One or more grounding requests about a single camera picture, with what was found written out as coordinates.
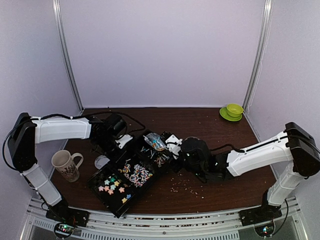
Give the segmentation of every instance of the green cup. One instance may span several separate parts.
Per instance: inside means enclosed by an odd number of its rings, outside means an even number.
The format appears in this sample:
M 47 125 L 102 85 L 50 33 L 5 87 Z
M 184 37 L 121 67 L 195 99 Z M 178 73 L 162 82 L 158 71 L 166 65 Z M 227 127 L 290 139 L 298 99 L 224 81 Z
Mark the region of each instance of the green cup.
M 244 112 L 244 109 L 242 106 L 235 104 L 235 103 L 230 103 L 226 106 L 226 113 L 233 118 L 239 117 L 242 113 Z

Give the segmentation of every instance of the black tray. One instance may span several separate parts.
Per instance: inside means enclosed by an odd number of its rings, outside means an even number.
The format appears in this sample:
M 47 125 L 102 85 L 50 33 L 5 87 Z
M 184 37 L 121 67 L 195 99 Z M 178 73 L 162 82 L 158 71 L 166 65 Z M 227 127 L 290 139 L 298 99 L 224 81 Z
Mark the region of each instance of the black tray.
M 173 159 L 169 151 L 155 151 L 146 143 L 143 136 L 148 133 L 150 131 L 146 130 L 140 137 L 134 139 L 121 157 L 111 159 L 87 182 L 93 193 L 117 218 L 168 171 L 170 161 Z

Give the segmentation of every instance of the metal frame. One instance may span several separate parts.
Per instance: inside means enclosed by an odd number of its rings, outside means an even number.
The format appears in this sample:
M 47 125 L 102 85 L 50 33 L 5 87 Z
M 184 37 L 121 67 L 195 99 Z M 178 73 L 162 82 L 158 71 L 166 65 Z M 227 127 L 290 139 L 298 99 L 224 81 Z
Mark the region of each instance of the metal frame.
M 243 109 L 245 112 L 249 110 L 250 101 L 252 100 L 253 95 L 255 93 L 255 86 L 257 84 L 258 77 L 259 77 L 259 70 L 261 66 L 262 56 L 266 48 L 266 42 L 268 39 L 268 33 L 270 29 L 272 7 L 273 7 L 273 0 L 265 0 L 258 47 L 257 47 L 253 69 L 250 77 L 250 82 L 249 82 L 248 89 L 243 102 Z
M 64 25 L 62 21 L 62 14 L 61 14 L 61 9 L 60 9 L 60 0 L 52 0 L 53 3 L 53 12 L 55 16 L 55 21 L 56 21 L 56 26 L 58 29 L 58 34 L 60 37 L 60 43 L 61 43 L 61 48 L 62 48 L 62 53 L 63 53 L 63 58 L 64 58 L 64 65 L 66 68 L 66 72 L 70 81 L 71 89 L 74 95 L 74 98 L 76 100 L 76 104 L 79 108 L 80 111 L 84 109 L 81 99 L 80 99 L 80 94 L 77 88 L 77 84 L 75 81 L 75 76 L 72 71 L 71 67 L 71 61 L 68 53 L 68 48 L 67 48 L 67 42 L 66 42 L 66 36 L 65 36 L 65 31 L 64 31 Z
M 57 222 L 46 218 L 42 203 L 41 199 L 31 199 L 20 240 L 29 239 L 32 226 L 53 230 Z M 288 216 L 295 220 L 299 239 L 308 240 L 296 198 L 289 198 L 288 205 Z M 239 211 L 249 208 L 191 214 L 125 214 L 121 218 L 110 212 L 89 210 L 87 227 L 78 227 L 73 236 L 83 240 L 239 240 L 239 230 L 253 227 L 242 226 L 240 221 Z M 281 211 L 283 219 L 287 212 L 285 204 Z

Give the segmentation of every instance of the plastic bag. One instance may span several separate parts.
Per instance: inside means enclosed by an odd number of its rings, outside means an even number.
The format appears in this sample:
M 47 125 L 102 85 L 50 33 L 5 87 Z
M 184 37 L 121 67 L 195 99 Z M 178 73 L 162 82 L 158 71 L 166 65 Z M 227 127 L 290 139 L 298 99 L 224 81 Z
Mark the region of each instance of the plastic bag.
M 144 140 L 157 151 L 163 151 L 166 148 L 166 144 L 161 140 L 160 135 L 155 132 L 144 136 Z

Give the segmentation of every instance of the mug handle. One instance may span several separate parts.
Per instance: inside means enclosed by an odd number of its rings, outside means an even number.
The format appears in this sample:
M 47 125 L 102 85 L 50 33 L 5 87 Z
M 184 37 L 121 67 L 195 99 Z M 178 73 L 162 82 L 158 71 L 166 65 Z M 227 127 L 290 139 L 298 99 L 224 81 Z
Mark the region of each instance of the mug handle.
M 78 162 L 78 164 L 75 165 L 76 168 L 78 169 L 78 168 L 81 166 L 81 164 L 83 163 L 83 161 L 84 161 L 84 156 L 82 156 L 81 153 L 76 152 L 76 153 L 72 154 L 72 156 L 71 156 L 72 160 L 74 160 L 75 157 L 81 157 L 81 159 L 80 159 L 80 161 Z

